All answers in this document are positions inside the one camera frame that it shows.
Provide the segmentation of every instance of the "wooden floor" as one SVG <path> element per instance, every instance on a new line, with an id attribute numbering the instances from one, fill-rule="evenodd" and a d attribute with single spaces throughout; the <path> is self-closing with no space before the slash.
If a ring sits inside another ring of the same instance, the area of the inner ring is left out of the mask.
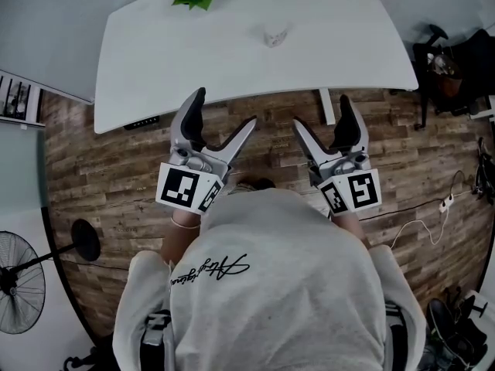
<path id="1" fill-rule="evenodd" d="M 332 95 L 336 111 L 340 94 Z M 346 94 L 364 116 L 371 164 L 379 168 L 381 178 L 383 205 L 360 214 L 368 219 L 363 224 L 371 244 L 391 245 L 401 226 L 414 219 L 423 219 L 437 240 L 445 218 L 438 202 L 374 216 L 445 198 L 458 169 L 467 178 L 474 175 L 477 138 L 484 136 L 488 145 L 493 144 L 488 120 L 431 113 L 428 127 L 416 132 L 416 94 L 392 97 L 382 90 L 347 90 Z M 253 114 L 258 116 L 258 128 L 237 158 L 228 186 L 245 173 L 263 175 L 279 188 L 301 193 L 327 214 L 323 197 L 309 186 L 306 160 L 291 129 L 292 118 L 299 116 L 330 144 L 333 127 L 321 124 L 317 92 L 250 97 L 205 107 L 205 138 L 218 144 Z M 94 133 L 93 116 L 92 107 L 52 94 L 44 97 L 49 211 L 56 243 L 59 247 L 70 243 L 70 226 L 76 219 L 86 219 L 97 228 L 102 249 L 97 264 L 107 268 L 74 264 L 83 261 L 72 253 L 63 256 L 67 260 L 63 266 L 90 325 L 98 335 L 105 335 L 113 329 L 130 259 L 140 250 L 158 250 L 169 225 L 170 209 L 154 198 L 159 164 L 168 160 L 173 114 L 153 126 L 102 135 Z M 461 181 L 459 176 L 454 193 L 469 189 Z M 422 307 L 445 287 L 476 286 L 492 224 L 493 209 L 487 202 L 465 194 L 456 197 L 436 246 L 420 223 L 404 229 L 394 254 Z"/>

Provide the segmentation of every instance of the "fan stand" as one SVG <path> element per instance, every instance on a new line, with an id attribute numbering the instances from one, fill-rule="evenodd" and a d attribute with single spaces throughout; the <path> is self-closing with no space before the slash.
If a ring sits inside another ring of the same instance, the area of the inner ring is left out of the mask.
<path id="1" fill-rule="evenodd" d="M 85 220 L 77 220 L 70 231 L 72 244 L 61 247 L 56 251 L 45 254 L 44 256 L 34 258 L 27 263 L 15 267 L 0 267 L 0 290 L 7 295 L 14 296 L 17 293 L 17 279 L 20 271 L 23 271 L 33 265 L 40 264 L 44 260 L 65 253 L 66 251 L 76 249 L 78 254 L 86 261 L 95 261 L 100 256 L 100 241 L 94 228 Z"/>

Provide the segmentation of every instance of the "table leg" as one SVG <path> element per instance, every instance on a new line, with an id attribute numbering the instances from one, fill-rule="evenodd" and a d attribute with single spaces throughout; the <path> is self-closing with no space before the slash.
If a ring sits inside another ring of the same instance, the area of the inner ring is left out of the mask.
<path id="1" fill-rule="evenodd" d="M 332 101 L 328 88 L 319 88 L 319 97 L 322 99 L 323 113 L 325 113 L 325 121 L 327 125 L 335 124 L 335 114 L 333 113 Z"/>

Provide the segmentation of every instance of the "power strip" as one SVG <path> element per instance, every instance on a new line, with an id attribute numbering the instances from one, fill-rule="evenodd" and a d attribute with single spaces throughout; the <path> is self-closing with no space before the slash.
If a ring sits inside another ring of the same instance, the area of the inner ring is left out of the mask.
<path id="1" fill-rule="evenodd" d="M 454 195 L 447 196 L 439 205 L 440 213 L 444 213 L 454 203 Z"/>

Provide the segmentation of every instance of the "white cable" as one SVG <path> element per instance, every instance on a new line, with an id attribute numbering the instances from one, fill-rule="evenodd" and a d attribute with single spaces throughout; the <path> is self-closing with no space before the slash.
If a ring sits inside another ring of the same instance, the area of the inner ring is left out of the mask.
<path id="1" fill-rule="evenodd" d="M 412 220 L 412 221 L 408 221 L 406 224 L 404 224 L 402 226 L 402 228 L 399 230 L 398 234 L 395 236 L 394 238 L 394 242 L 392 243 L 392 246 L 390 246 L 391 249 L 394 248 L 395 246 L 395 242 L 397 241 L 397 239 L 399 238 L 399 236 L 401 235 L 401 232 L 402 230 L 408 226 L 409 224 L 412 224 L 412 223 L 421 223 L 423 224 L 423 227 L 428 231 L 428 234 L 430 236 L 430 242 L 432 242 L 432 245 L 435 246 L 441 239 L 442 239 L 442 236 L 443 236 L 443 229 L 445 228 L 446 226 L 446 223 L 447 223 L 447 220 L 449 219 L 449 209 L 447 209 L 447 216 L 445 216 L 445 220 L 443 220 L 443 224 L 442 224 L 442 230 L 440 231 L 440 236 L 439 238 L 437 239 L 436 242 L 433 242 L 433 238 L 432 238 L 432 231 L 430 231 L 428 229 L 428 227 L 426 226 L 425 222 L 423 220 Z"/>
<path id="2" fill-rule="evenodd" d="M 461 195 L 464 195 L 464 194 L 467 194 L 469 192 L 473 192 L 472 189 L 468 190 L 468 191 L 464 191 L 464 192 L 461 192 L 460 194 L 454 194 L 453 197 L 454 198 L 457 198 L 458 196 L 461 196 Z"/>

